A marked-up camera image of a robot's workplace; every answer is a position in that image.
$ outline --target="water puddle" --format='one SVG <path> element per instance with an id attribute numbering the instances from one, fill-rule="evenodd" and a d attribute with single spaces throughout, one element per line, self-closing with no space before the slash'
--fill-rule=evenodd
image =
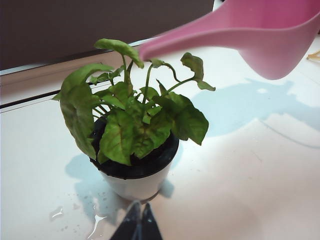
<path id="1" fill-rule="evenodd" d="M 95 240 L 103 236 L 104 223 L 103 220 L 106 219 L 106 216 L 101 216 L 96 211 L 96 205 L 93 205 L 94 210 L 94 227 L 92 233 L 88 236 L 88 240 Z"/>
<path id="2" fill-rule="evenodd" d="M 56 210 L 49 213 L 49 219 L 50 221 L 54 221 L 57 218 L 63 217 L 63 215 L 64 215 L 63 207 L 58 206 Z"/>

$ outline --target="watering can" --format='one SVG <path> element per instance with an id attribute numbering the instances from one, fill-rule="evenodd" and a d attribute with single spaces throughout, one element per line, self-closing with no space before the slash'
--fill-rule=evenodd
<path id="1" fill-rule="evenodd" d="M 280 79 L 303 58 L 320 30 L 320 0 L 226 0 L 220 8 L 139 48 L 149 60 L 200 46 L 233 48 L 259 75 Z"/>

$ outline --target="plant stem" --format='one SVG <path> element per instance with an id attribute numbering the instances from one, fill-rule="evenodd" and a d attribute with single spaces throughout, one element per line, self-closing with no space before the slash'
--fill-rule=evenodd
<path id="1" fill-rule="evenodd" d="M 98 106 L 102 111 L 104 111 L 106 114 L 108 113 L 108 111 L 101 105 Z"/>
<path id="2" fill-rule="evenodd" d="M 124 66 L 124 82 L 127 84 L 128 83 L 127 64 L 126 64 L 125 56 L 121 54 L 121 57 L 122 57 L 123 66 Z"/>
<path id="3" fill-rule="evenodd" d="M 128 68 L 127 68 L 127 72 L 128 72 L 129 75 L 130 75 L 130 73 L 131 73 L 131 68 L 132 68 L 132 65 L 133 65 L 133 64 L 134 64 L 134 61 L 131 60 L 129 66 L 128 66 Z"/>
<path id="4" fill-rule="evenodd" d="M 146 103 L 146 99 L 147 99 L 147 94 L 148 94 L 148 86 L 149 86 L 149 79 L 150 79 L 150 72 L 152 69 L 152 64 L 150 65 L 149 69 L 148 69 L 148 73 L 146 75 L 146 80 L 145 80 L 145 88 L 144 88 L 144 93 L 143 93 L 143 100 L 142 100 L 142 104 Z"/>
<path id="5" fill-rule="evenodd" d="M 190 82 L 190 81 L 192 81 L 193 80 L 193 77 L 192 78 L 188 78 L 188 79 L 186 79 L 186 80 L 184 80 L 184 81 L 181 81 L 181 82 L 179 82 L 179 83 L 177 83 L 176 85 L 174 85 L 173 87 L 171 87 L 170 89 L 168 89 L 167 91 L 166 91 L 166 94 L 165 95 L 167 95 L 169 92 L 171 92 L 173 89 L 175 89 L 176 87 L 179 87 L 180 85 L 182 85 L 182 84 L 185 84 L 185 83 L 187 83 L 187 82 Z"/>
<path id="6" fill-rule="evenodd" d="M 107 103 L 106 101 L 100 101 L 100 105 L 107 105 L 109 107 L 109 109 L 112 108 L 112 106 L 109 103 Z"/>
<path id="7" fill-rule="evenodd" d="M 103 116 L 104 114 L 102 112 L 100 112 L 98 109 L 94 108 L 93 110 L 95 110 L 98 114 L 100 114 L 101 116 Z"/>
<path id="8" fill-rule="evenodd" d="M 170 68 L 173 73 L 174 80 L 176 80 L 178 83 L 181 83 L 181 81 L 177 79 L 176 70 L 169 63 L 164 63 L 163 65 Z"/>

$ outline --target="white table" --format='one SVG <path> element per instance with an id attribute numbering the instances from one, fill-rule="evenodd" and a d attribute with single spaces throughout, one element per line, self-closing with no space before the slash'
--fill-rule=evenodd
<path id="1" fill-rule="evenodd" d="M 320 37 L 308 53 L 318 49 Z M 180 142 L 151 200 L 163 238 L 319 240 L 320 63 L 304 58 L 288 76 L 269 81 L 235 50 L 190 52 L 203 59 L 204 80 L 216 92 L 194 83 L 176 91 L 210 126 L 202 146 Z M 191 72 L 181 56 L 163 60 L 183 79 Z M 138 87 L 146 70 L 132 70 Z M 152 72 L 154 87 L 155 78 L 173 83 L 167 68 Z M 130 202 L 77 149 L 59 104 L 44 98 L 2 109 L 0 117 L 1 239 L 109 239 Z"/>

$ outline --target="houseplant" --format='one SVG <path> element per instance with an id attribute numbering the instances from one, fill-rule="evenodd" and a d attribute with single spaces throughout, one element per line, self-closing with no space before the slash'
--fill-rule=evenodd
<path id="1" fill-rule="evenodd" d="M 194 76 L 178 80 L 174 68 L 151 59 L 145 86 L 134 90 L 130 72 L 133 64 L 144 67 L 137 50 L 119 40 L 100 39 L 98 49 L 114 50 L 123 65 L 88 64 L 71 73 L 53 99 L 60 102 L 65 124 L 79 149 L 103 172 L 111 187 L 122 197 L 146 199 L 155 194 L 166 177 L 180 140 L 201 145 L 209 123 L 191 101 L 173 90 L 190 81 L 200 89 L 214 91 L 203 81 L 203 61 L 190 53 L 181 58 Z M 129 65 L 125 56 L 131 59 Z M 159 93 L 149 86 L 152 68 L 168 67 L 176 81 L 171 88 L 158 81 Z M 123 81 L 115 82 L 121 76 Z M 92 93 L 90 84 L 109 81 L 107 89 Z"/>

